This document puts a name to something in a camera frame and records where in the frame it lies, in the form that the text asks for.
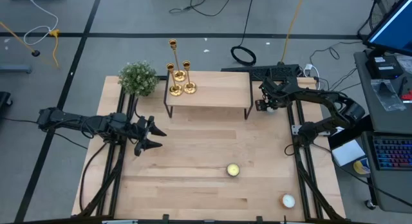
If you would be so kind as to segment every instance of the wooden table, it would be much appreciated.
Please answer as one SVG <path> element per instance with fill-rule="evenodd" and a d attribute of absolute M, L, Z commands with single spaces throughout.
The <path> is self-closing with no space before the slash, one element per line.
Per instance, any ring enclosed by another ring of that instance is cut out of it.
<path fill-rule="evenodd" d="M 190 78 L 198 88 L 194 94 L 183 92 L 180 96 L 172 96 L 168 91 L 165 93 L 165 106 L 170 118 L 175 106 L 243 108 L 245 119 L 248 118 L 254 103 L 249 73 L 190 71 Z M 173 85 L 169 75 L 168 81 L 166 90 Z M 183 86 L 186 81 L 176 83 Z"/>
<path fill-rule="evenodd" d="M 117 80 L 106 77 L 98 115 L 116 111 L 120 93 Z M 313 79 L 298 81 L 303 88 L 315 86 Z M 253 82 L 255 98 L 261 97 L 259 85 Z M 304 220 L 295 160 L 283 152 L 292 142 L 286 109 L 274 113 L 253 109 L 249 119 L 243 120 L 239 119 L 243 108 L 176 107 L 170 119 L 163 105 L 164 88 L 161 81 L 154 93 L 140 98 L 137 111 L 147 117 L 154 115 L 156 125 L 167 137 L 152 135 L 150 139 L 163 143 L 163 147 L 150 149 L 140 157 L 133 154 L 134 145 L 127 143 L 115 218 L 161 219 L 169 214 L 170 219 L 252 221 L 262 216 L 265 221 L 281 221 L 286 215 L 288 221 Z M 322 119 L 319 104 L 303 102 L 303 110 L 306 121 Z M 328 147 L 325 137 L 318 137 L 315 143 Z M 86 162 L 101 145 L 98 137 L 91 140 Z M 97 155 L 87 171 L 84 205 L 100 187 L 107 153 L 108 148 Z M 330 154 L 313 147 L 312 158 L 319 190 L 344 216 Z M 225 172 L 229 163 L 240 165 L 238 177 L 231 178 Z M 311 216 L 315 217 L 312 193 L 307 191 Z M 279 198 L 285 193 L 295 197 L 294 208 L 280 204 Z M 104 214 L 108 213 L 111 189 L 106 196 Z M 78 198 L 79 193 L 73 214 L 79 213 Z"/>

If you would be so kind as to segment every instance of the gray floor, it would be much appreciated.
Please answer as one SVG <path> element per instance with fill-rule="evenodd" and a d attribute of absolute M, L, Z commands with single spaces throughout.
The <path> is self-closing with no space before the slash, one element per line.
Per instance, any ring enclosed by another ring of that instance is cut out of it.
<path fill-rule="evenodd" d="M 82 32 L 94 0 L 39 1 L 39 5 L 59 16 L 62 32 Z M 204 17 L 193 11 L 168 14 L 175 7 L 185 7 L 189 0 L 101 0 L 91 32 L 105 33 L 241 33 L 249 0 L 232 0 L 217 17 Z M 213 13 L 225 0 L 207 0 L 201 9 Z M 248 33 L 286 33 L 298 0 L 254 0 Z M 371 0 L 304 0 L 292 33 L 353 35 L 368 15 Z M 38 11 L 27 0 L 0 0 L 1 18 L 17 32 L 39 25 L 52 25 L 53 19 Z M 58 58 L 61 69 L 44 65 L 33 58 L 13 38 L 0 38 L 0 62 L 31 64 L 30 75 L 1 75 L 0 91 L 13 94 L 14 105 L 6 116 L 36 120 L 38 110 L 56 106 L 71 66 L 79 38 L 60 38 Z M 173 54 L 164 39 L 89 38 L 80 58 L 64 110 L 93 115 L 106 75 L 116 75 L 127 62 L 146 60 L 159 75 Z M 245 39 L 243 45 L 257 55 L 257 66 L 276 64 L 281 58 L 284 39 Z M 340 40 L 292 39 L 286 63 L 309 63 L 310 54 Z M 230 55 L 230 48 L 240 39 L 179 38 L 180 60 L 190 60 L 193 70 L 220 70 L 239 66 Z M 54 40 L 46 38 L 36 45 L 42 56 L 51 60 Z M 329 53 L 313 57 L 321 77 L 335 82 L 354 68 L 353 53 L 362 51 L 362 44 L 339 45 L 341 59 Z M 354 73 L 339 88 L 358 83 Z M 346 90 L 366 107 L 360 87 Z M 80 134 L 58 130 L 74 141 L 87 145 Z M 0 122 L 2 182 L 0 183 L 0 223 L 14 220 L 44 140 L 44 133 L 34 124 Z M 26 215 L 26 221 L 65 218 L 71 213 L 86 151 L 62 140 L 53 139 L 39 183 Z M 370 211 L 363 205 L 368 188 L 350 176 L 337 171 L 346 215 L 354 221 L 374 223 L 408 223 L 410 214 Z"/>

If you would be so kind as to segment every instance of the computer screen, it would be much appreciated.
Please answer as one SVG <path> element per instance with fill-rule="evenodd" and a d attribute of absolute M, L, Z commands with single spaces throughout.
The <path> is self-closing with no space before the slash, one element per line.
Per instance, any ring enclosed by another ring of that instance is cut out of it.
<path fill-rule="evenodd" d="M 412 55 L 412 0 L 400 0 L 371 32 L 366 44 Z"/>

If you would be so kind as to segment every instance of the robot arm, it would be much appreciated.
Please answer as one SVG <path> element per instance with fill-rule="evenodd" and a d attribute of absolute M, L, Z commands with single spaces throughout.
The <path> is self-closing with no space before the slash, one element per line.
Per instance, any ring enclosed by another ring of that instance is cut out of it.
<path fill-rule="evenodd" d="M 365 110 L 348 98 L 344 93 L 336 91 L 319 91 L 300 88 L 293 78 L 277 85 L 266 78 L 259 87 L 263 92 L 263 100 L 255 101 L 258 111 L 266 111 L 269 107 L 277 109 L 287 107 L 295 100 L 314 102 L 324 105 L 330 112 L 330 117 L 319 122 L 305 122 L 298 131 L 301 145 L 311 144 L 319 133 L 329 131 L 335 133 L 336 127 L 351 128 L 365 114 Z"/>
<path fill-rule="evenodd" d="M 56 107 L 40 110 L 37 120 L 39 128 L 43 131 L 65 127 L 81 131 L 88 138 L 99 135 L 105 142 L 118 142 L 121 137 L 137 140 L 135 155 L 162 144 L 147 139 L 150 132 L 153 135 L 166 136 L 155 126 L 155 118 L 150 116 L 148 120 L 140 117 L 137 123 L 131 124 L 130 119 L 123 113 L 112 113 L 106 116 L 85 117 L 63 112 Z"/>

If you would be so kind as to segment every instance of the candle holder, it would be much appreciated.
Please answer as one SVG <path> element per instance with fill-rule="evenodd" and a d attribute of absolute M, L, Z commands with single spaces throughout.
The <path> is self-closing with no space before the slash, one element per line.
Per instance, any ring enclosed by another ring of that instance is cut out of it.
<path fill-rule="evenodd" d="M 186 79 L 186 73 L 184 71 L 180 70 L 180 67 L 179 67 L 178 56 L 177 56 L 177 53 L 176 53 L 177 43 L 178 43 L 178 41 L 176 41 L 176 39 L 170 39 L 169 40 L 170 47 L 173 50 L 174 59 L 176 60 L 176 65 L 178 66 L 178 71 L 173 72 L 172 76 L 174 77 L 174 79 L 176 81 L 183 82 Z"/>
<path fill-rule="evenodd" d="M 173 79 L 173 86 L 171 86 L 169 88 L 170 94 L 173 95 L 173 96 L 181 95 L 183 93 L 183 87 L 179 84 L 176 84 L 176 80 L 173 77 L 174 64 L 169 63 L 169 64 L 166 65 L 166 68 L 169 71 L 169 73 L 172 75 L 172 79 Z"/>
<path fill-rule="evenodd" d="M 189 71 L 191 70 L 191 62 L 184 61 L 183 68 L 187 71 L 187 81 L 186 84 L 183 86 L 184 92 L 188 94 L 193 94 L 198 90 L 197 85 L 194 82 L 191 82 L 191 78 L 189 76 Z"/>

